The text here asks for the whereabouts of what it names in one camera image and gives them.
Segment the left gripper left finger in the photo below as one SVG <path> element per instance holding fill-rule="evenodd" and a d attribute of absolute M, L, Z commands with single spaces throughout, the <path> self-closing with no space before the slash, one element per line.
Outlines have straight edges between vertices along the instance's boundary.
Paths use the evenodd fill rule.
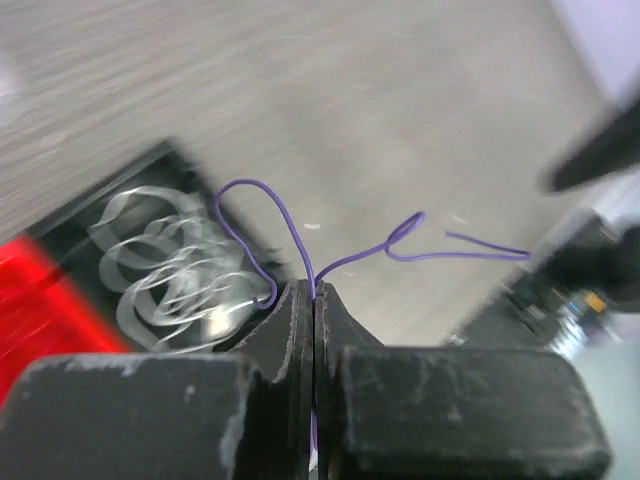
<path fill-rule="evenodd" d="M 223 357 L 223 479 L 306 479 L 311 447 L 309 283 L 288 283 L 266 318 Z"/>

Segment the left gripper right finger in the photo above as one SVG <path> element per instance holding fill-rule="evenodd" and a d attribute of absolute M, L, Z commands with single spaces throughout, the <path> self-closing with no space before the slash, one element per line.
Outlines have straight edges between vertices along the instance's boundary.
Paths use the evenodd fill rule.
<path fill-rule="evenodd" d="M 314 410 L 318 478 L 329 478 L 330 434 L 334 427 L 334 411 L 338 397 L 332 391 L 338 357 L 345 347 L 383 349 L 369 330 L 347 310 L 336 288 L 321 281 L 316 287 L 314 306 Z"/>

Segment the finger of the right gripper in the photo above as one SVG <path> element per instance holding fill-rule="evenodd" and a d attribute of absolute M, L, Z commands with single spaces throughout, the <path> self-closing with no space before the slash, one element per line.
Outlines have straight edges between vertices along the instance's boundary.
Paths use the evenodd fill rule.
<path fill-rule="evenodd" d="M 627 97 L 539 177 L 544 193 L 564 193 L 639 165 L 639 95 Z"/>

